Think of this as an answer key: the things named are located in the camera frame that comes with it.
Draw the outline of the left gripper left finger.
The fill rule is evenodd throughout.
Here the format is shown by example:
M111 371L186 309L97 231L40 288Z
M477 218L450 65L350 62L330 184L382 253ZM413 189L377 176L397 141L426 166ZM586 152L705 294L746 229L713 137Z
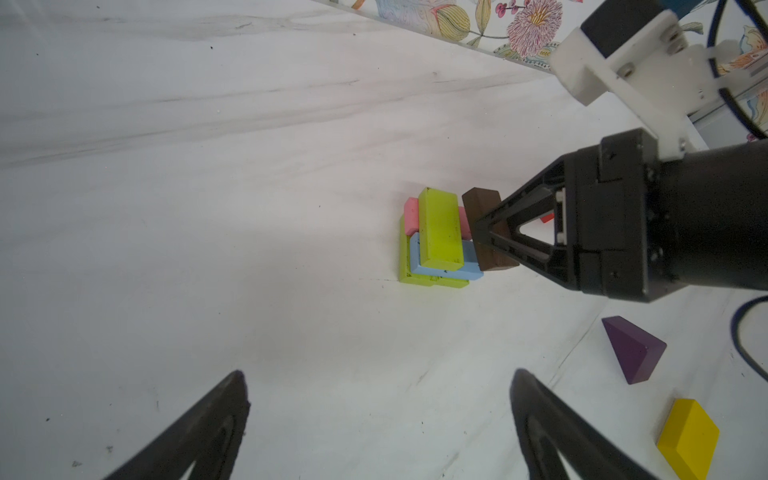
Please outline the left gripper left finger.
M110 479L228 479L250 411L245 375L228 374Z

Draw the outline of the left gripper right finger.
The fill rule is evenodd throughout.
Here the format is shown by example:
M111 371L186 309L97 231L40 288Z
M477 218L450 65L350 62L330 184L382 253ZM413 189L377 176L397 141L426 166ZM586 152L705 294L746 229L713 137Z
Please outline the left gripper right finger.
M531 479L567 479L565 463L582 479L654 477L531 372L515 371L509 396L520 449Z

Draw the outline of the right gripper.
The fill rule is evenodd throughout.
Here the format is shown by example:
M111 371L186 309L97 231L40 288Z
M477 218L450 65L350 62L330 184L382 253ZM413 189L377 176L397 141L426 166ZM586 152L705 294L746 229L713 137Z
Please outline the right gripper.
M476 245L568 290L651 302L767 288L767 143L660 161L641 129L562 155L472 221ZM552 241L522 227L552 214Z

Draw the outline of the brown wood block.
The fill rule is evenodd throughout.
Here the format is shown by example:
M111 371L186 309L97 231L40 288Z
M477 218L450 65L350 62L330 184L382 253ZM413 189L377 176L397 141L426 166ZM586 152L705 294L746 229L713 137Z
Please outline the brown wood block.
M500 271L515 268L519 263L512 258L481 244L475 236L474 223L501 202L497 190L472 188L462 195L467 220L470 224L478 265L481 271Z

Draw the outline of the light blue wood block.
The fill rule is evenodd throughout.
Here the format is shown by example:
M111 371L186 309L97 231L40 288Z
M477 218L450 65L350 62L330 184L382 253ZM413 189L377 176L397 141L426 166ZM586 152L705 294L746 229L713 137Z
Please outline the light blue wood block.
M474 281L483 276L479 262L471 240L462 241L463 266L455 271L439 270L425 267L420 261L420 234L414 233L410 237L410 268L413 274L427 275L431 277L444 277Z

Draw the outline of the lime green wood block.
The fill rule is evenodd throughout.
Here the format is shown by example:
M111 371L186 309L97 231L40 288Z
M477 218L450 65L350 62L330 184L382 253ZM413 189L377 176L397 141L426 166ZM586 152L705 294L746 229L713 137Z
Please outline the lime green wood block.
M436 284L439 286L460 289L468 286L470 282L468 280L437 277Z
M425 188L419 195L420 264L456 271L464 265L458 197Z
M401 216L399 220L399 266L398 266L398 280L401 283L419 285L419 286L436 286L438 280L436 277L430 277L427 275L413 274L410 268L410 238L405 233L404 217Z

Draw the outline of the pink wood block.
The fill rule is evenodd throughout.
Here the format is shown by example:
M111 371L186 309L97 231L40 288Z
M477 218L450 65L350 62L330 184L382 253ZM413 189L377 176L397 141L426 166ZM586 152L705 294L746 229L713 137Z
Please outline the pink wood block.
M465 208L459 206L458 211L462 239L471 240L472 234ZM415 197L408 198L404 204L403 225L407 237L410 237L419 231L419 200Z

